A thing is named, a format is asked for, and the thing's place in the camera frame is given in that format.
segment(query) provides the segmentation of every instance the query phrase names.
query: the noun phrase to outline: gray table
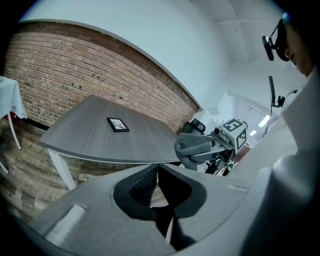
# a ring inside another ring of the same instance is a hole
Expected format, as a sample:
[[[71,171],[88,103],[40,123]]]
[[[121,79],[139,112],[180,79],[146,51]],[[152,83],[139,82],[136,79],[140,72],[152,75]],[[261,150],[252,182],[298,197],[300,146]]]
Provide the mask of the gray table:
[[[119,118],[129,132],[114,132],[107,121]],[[91,95],[61,116],[40,138],[61,178],[76,187],[62,156],[117,164],[154,164],[179,161],[177,135],[163,122]]]

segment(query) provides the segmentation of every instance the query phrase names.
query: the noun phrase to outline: ceiling light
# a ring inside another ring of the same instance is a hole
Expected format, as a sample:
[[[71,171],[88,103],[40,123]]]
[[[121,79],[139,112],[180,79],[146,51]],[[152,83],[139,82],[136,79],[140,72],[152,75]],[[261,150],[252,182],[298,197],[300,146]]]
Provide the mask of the ceiling light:
[[[261,123],[259,123],[260,127],[264,127],[266,125],[266,123],[269,121],[270,119],[270,115],[266,115],[265,118],[261,121]]]
[[[250,136],[253,136],[253,135],[255,135],[257,133],[257,131],[256,130],[253,130],[252,132],[250,132]]]

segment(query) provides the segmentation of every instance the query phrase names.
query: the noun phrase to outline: white table leg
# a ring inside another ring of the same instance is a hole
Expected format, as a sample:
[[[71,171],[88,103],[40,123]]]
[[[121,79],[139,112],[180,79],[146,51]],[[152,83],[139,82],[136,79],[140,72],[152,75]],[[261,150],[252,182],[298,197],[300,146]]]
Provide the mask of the white table leg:
[[[11,128],[11,132],[12,132],[12,135],[13,135],[13,137],[14,137],[15,143],[16,143],[16,145],[18,146],[18,149],[21,150],[21,146],[20,146],[20,144],[19,144],[19,141],[18,141],[17,136],[16,136],[16,133],[15,133],[14,125],[12,124],[12,120],[11,120],[11,115],[10,115],[10,113],[9,113],[7,116],[8,116],[8,120],[9,120],[9,124],[10,124],[10,128]]]
[[[62,180],[64,181],[64,183],[66,184],[66,186],[69,188],[69,190],[73,190],[76,187],[75,181],[72,178],[68,165],[66,163],[66,161],[56,152],[48,149],[50,157],[53,161],[53,164],[56,168],[56,170],[58,171],[58,173],[60,174]]]
[[[6,174],[8,174],[9,172],[8,172],[8,170],[7,170],[7,168],[3,165],[3,163],[0,161],[0,167],[4,170],[4,172],[6,173]]]

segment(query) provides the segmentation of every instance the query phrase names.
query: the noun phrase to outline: red brick wall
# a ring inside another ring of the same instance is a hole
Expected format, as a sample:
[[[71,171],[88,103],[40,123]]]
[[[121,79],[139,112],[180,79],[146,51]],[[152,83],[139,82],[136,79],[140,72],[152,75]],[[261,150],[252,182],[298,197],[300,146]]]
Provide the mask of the red brick wall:
[[[29,118],[48,126],[91,94],[163,121],[176,133],[199,110],[143,54],[76,25],[22,25],[11,39],[4,76],[18,81]]]

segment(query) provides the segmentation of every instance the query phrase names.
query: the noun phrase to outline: picture frame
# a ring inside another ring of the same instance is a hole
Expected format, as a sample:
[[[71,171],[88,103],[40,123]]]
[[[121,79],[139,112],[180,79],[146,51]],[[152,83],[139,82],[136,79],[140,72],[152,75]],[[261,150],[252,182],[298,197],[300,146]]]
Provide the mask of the picture frame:
[[[126,124],[120,118],[107,117],[106,119],[115,133],[130,131],[128,126],[126,126]]]

